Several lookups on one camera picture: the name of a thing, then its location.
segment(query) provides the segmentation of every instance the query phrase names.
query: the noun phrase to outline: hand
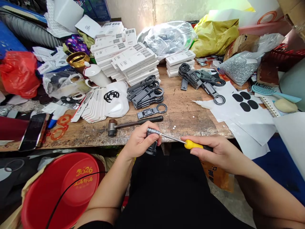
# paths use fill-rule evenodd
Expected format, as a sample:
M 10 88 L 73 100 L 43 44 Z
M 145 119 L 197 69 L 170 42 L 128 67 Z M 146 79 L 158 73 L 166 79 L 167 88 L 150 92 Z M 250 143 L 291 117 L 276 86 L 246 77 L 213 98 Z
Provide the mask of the hand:
M 201 145 L 213 147 L 213 152 L 201 149 L 191 149 L 191 154 L 199 157 L 201 161 L 207 161 L 222 168 L 227 173 L 234 175 L 245 175 L 249 166 L 255 164 L 231 142 L 220 135 L 207 136 L 184 136 L 181 140 L 191 140 Z
M 143 123 L 141 126 L 134 129 L 134 132 L 131 134 L 127 144 L 125 145 L 121 153 L 124 153 L 129 159 L 133 159 L 145 153 L 145 151 L 156 140 L 158 140 L 159 146 L 161 144 L 161 136 L 159 136 L 158 134 L 150 134 L 146 136 L 148 128 L 153 128 L 155 130 L 160 131 L 159 127 L 150 121 Z

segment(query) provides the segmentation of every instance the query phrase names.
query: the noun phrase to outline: white wall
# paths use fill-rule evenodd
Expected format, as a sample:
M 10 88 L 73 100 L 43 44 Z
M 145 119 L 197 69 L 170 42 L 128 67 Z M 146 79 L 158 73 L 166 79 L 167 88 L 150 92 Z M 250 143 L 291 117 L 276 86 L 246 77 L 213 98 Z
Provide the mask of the white wall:
M 200 20 L 209 10 L 239 9 L 251 5 L 247 0 L 107 0 L 110 16 L 121 17 L 126 28 L 137 34 L 146 26 L 175 20 Z

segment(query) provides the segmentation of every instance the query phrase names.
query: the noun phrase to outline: wooden workbench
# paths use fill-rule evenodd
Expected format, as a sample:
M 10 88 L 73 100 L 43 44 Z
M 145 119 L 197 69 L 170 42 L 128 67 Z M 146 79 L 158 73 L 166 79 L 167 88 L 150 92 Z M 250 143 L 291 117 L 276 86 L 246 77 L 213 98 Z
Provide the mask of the wooden workbench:
M 195 68 L 200 69 L 200 66 L 196 63 Z M 224 122 L 218 123 L 216 121 L 210 110 L 192 102 L 192 100 L 211 100 L 211 96 L 207 95 L 202 88 L 195 90 L 190 85 L 187 91 L 181 91 L 180 77 L 169 78 L 165 65 L 158 66 L 158 69 L 161 80 L 160 86 L 164 88 L 163 103 L 167 105 L 167 112 L 163 114 L 163 122 L 157 123 L 162 133 L 175 138 L 184 135 L 212 135 L 216 133 L 226 138 L 234 137 Z M 247 85 L 242 88 L 233 82 L 232 84 L 237 89 L 247 88 Z M 152 104 L 145 109 L 156 106 L 157 104 Z M 132 103 L 129 103 L 129 107 L 130 109 L 126 115 L 122 118 L 116 118 L 118 124 L 138 120 L 137 113 L 143 109 L 135 110 Z M 68 110 L 66 114 L 73 115 L 74 112 Z M 80 119 L 77 123 L 69 123 L 69 128 L 62 138 L 53 141 L 50 137 L 45 137 L 45 142 L 41 149 L 125 145 L 135 127 L 118 129 L 117 136 L 110 138 L 107 136 L 109 119 L 93 124 L 89 124 L 83 119 Z M 162 141 L 172 142 L 168 138 L 163 138 Z M 16 151 L 19 145 L 20 142 L 10 142 L 5 146 L 0 146 L 0 151 Z

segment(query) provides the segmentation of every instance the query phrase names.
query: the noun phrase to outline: purple fabric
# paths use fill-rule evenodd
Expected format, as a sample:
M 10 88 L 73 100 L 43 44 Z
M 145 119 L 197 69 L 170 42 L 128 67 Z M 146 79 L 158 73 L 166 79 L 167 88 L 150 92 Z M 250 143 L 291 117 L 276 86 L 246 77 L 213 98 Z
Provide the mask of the purple fabric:
M 66 46 L 70 52 L 85 52 L 88 56 L 90 55 L 87 45 L 81 40 L 78 34 L 73 34 L 71 38 L 67 39 Z

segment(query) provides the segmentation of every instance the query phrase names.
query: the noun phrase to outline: yellow screwdriver handle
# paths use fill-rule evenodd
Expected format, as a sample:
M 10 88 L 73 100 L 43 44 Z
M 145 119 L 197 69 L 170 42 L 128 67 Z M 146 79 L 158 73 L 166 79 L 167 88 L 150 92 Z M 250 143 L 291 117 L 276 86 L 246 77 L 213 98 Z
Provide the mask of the yellow screwdriver handle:
M 197 143 L 192 142 L 191 140 L 185 140 L 186 144 L 184 144 L 184 147 L 187 149 L 192 149 L 192 148 L 202 148 L 203 146 Z

